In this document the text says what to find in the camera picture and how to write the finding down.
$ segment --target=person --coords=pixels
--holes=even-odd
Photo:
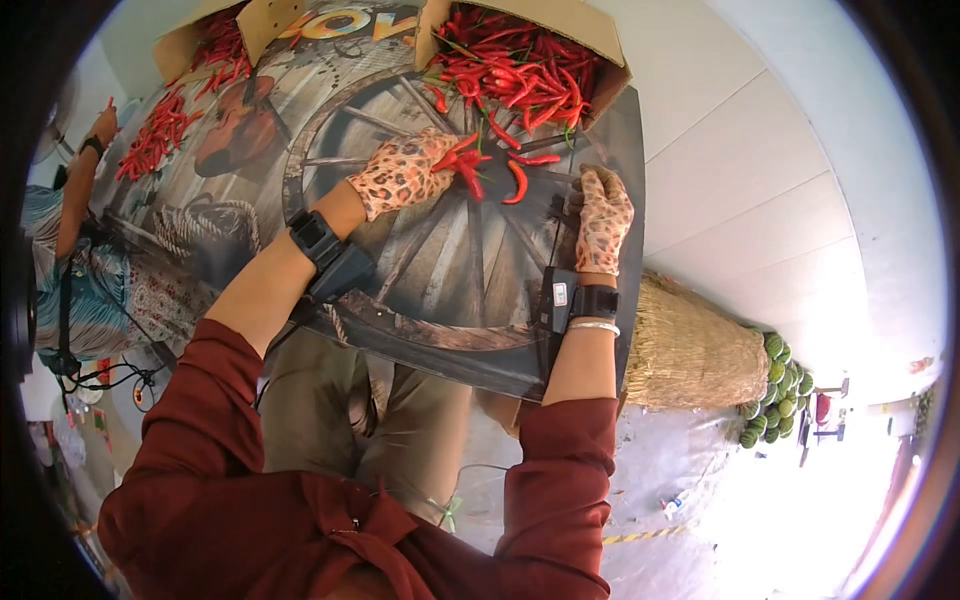
[[[189,340],[213,303],[211,292],[165,265],[82,235],[97,164],[116,131],[116,107],[110,106],[71,158],[62,187],[27,186],[21,225],[33,243],[41,356],[60,347],[60,288],[68,269],[70,352],[81,361],[150,342]]]
[[[430,167],[455,144],[428,128],[385,142],[311,206],[341,239],[449,186]],[[633,220],[622,182],[581,167],[577,270],[615,287]],[[600,577],[617,408],[611,320],[571,321],[542,406],[520,427],[504,534],[492,556],[437,526],[453,494],[470,389],[397,368],[387,412],[354,460],[342,396],[354,350],[307,331],[281,346],[264,415],[253,410],[271,340],[316,269],[289,229],[197,325],[143,445],[104,501],[100,542],[141,598],[607,598]]]

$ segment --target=red shirt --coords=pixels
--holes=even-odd
[[[506,475],[493,556],[407,513],[389,495],[305,471],[263,473],[251,408],[263,361],[203,320],[143,445],[104,502],[100,541],[139,598],[323,598],[373,564],[404,600],[607,598],[604,500],[616,400],[539,408]],[[354,519],[359,525],[354,529]]]

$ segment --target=cardboard box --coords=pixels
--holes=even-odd
[[[437,54],[438,44],[430,32],[440,29],[450,16],[452,0],[425,0],[414,42],[414,62],[418,70],[426,68]],[[589,48],[606,59],[596,73],[592,107],[584,117],[584,129],[590,129],[633,75],[623,58],[620,36],[612,17],[581,0],[470,0],[463,4],[507,12],[537,23],[541,27]]]
[[[237,4],[240,4],[237,0],[201,0],[190,16],[154,44],[154,62],[164,81],[172,82],[180,77],[182,83],[193,82],[206,79],[216,71],[211,66],[200,66],[193,73],[186,72],[200,44],[197,22]],[[305,4],[306,0],[251,0],[240,11],[236,21],[251,64],[256,64],[267,44],[304,13]]]

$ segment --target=hand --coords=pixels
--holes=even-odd
[[[456,143],[455,135],[433,127],[383,142],[367,168],[347,178],[363,201],[367,220],[443,193],[453,182],[454,172],[430,173],[430,167]]]
[[[570,199],[570,212],[580,212],[577,272],[619,275],[620,246],[634,220],[623,181],[610,169],[582,164],[573,188],[580,192]]]
[[[113,141],[113,137],[117,134],[117,107],[107,107],[103,112],[100,113],[100,116],[97,117],[97,120],[93,122],[93,127],[90,128],[90,132],[86,137],[91,135],[96,135],[97,139],[100,140],[100,143],[106,148],[107,144]]]

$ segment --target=floral dress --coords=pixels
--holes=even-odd
[[[62,190],[27,186],[21,223],[33,238],[36,347],[48,354],[60,344],[60,283],[69,264],[66,256],[56,256],[62,207]],[[189,340],[215,299],[169,266],[111,245],[92,246],[81,237],[71,256],[70,351],[79,360],[116,356],[150,338]]]

